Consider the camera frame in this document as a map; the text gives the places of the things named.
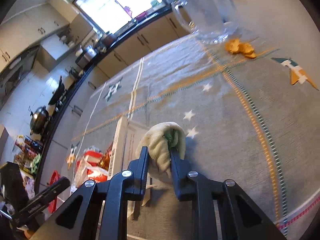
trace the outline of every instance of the black countertop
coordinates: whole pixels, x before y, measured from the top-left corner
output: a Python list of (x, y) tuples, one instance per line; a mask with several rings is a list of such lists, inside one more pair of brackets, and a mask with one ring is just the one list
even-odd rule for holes
[(84, 71), (85, 73), (81, 76), (79, 80), (74, 82), (68, 89), (67, 93), (65, 94), (65, 99), (63, 101), (63, 105), (59, 109), (59, 111), (54, 115), (54, 118), (51, 122), (48, 123), (47, 127), (44, 130), (43, 136), (42, 136), (42, 143), (43, 143), (43, 149), (42, 149), (42, 157), (39, 163), (38, 167), (38, 172), (35, 178), (35, 193), (39, 193), (39, 187), (40, 187), (40, 180), (41, 180), (41, 175), (44, 167), (44, 162), (48, 154), (48, 150), (51, 144), (51, 141), (53, 139), (53, 135), (59, 125), (59, 122), (68, 108), (68, 105), (71, 102), (71, 99), (74, 97), (76, 94), (77, 90), (79, 87), (82, 85), (84, 80), (87, 78), (89, 73), (92, 71), (92, 69), (105, 57), (107, 56), (110, 52), (112, 52), (117, 46), (119, 46), (122, 42), (127, 40), (130, 36), (133, 34), (137, 33), (138, 30), (141, 30), (148, 24), (156, 21), (157, 19), (169, 14), (172, 12), (171, 7), (163, 7), (156, 11), (155, 13), (151, 14), (148, 18), (142, 20), (139, 22), (135, 27), (131, 28), (128, 30), (126, 33), (122, 34), (111, 46), (110, 48), (105, 52), (105, 53), (100, 53), (97, 54), (85, 67)]

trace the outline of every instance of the triangular cutout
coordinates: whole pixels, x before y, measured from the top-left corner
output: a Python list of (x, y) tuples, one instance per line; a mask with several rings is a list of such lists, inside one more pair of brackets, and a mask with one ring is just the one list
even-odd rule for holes
[(236, 195), (236, 201), (240, 211), (240, 215), (245, 228), (250, 228), (262, 223), (261, 217), (246, 203), (239, 195)]
[(56, 223), (59, 226), (72, 229), (75, 225), (83, 197), (79, 195), (75, 200), (57, 217)]

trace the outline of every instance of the rolled towel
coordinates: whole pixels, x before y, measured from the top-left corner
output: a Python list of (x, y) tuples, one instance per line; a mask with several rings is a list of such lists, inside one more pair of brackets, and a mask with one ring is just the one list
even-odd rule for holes
[(175, 122), (163, 122), (154, 125), (142, 137), (136, 149), (136, 157), (140, 157), (142, 146), (147, 146), (150, 162), (148, 173), (152, 178), (164, 183), (172, 183), (169, 148), (177, 147), (180, 158), (186, 152), (186, 137), (183, 129)]

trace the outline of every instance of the red striped border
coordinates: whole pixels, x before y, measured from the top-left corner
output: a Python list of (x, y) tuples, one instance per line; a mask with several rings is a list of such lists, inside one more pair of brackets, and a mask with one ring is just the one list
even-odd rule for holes
[(287, 223), (283, 224), (283, 225), (278, 225), (277, 228), (279, 229), (283, 229), (285, 227), (287, 227), (288, 225), (292, 224), (293, 222), (295, 222), (297, 219), (299, 219), (300, 217), (302, 217), (305, 213), (307, 213), (314, 205), (316, 205), (318, 202), (320, 201), (320, 196), (316, 198), (315, 201), (313, 201), (304, 211), (302, 211), (300, 214), (298, 214), (297, 216), (295, 216), (294, 218), (290, 219)]

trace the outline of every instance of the barcode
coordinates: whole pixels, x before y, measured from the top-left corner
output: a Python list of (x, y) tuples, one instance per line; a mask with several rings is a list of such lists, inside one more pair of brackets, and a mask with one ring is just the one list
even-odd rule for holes
[(116, 149), (113, 149), (111, 152), (108, 177), (112, 175), (112, 165), (113, 165), (113, 159), (115, 158), (115, 152), (116, 152)]

